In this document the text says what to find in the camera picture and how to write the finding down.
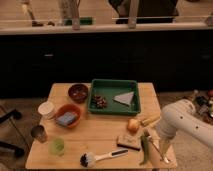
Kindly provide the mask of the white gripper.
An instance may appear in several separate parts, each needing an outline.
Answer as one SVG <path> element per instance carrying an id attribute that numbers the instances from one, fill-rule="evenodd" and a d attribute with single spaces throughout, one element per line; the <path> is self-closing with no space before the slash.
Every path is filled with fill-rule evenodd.
<path id="1" fill-rule="evenodd" d="M 161 138 L 159 140 L 159 152 L 161 156 L 164 157 L 165 161 L 170 161 L 170 159 L 167 157 L 167 151 L 171 146 L 170 140 L 176 136 L 177 129 L 167 123 L 165 120 L 161 119 L 156 124 L 156 132 Z"/>

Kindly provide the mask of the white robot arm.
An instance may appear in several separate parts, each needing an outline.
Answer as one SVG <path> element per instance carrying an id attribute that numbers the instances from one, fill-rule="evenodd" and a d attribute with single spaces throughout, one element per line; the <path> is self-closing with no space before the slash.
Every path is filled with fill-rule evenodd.
<path id="1" fill-rule="evenodd" d="M 213 149 L 213 125 L 196 118 L 195 113 L 195 105 L 187 99 L 170 103 L 161 109 L 161 118 L 156 124 L 156 132 L 160 137 L 159 151 L 162 158 L 166 157 L 170 141 L 176 136 L 178 130 Z"/>

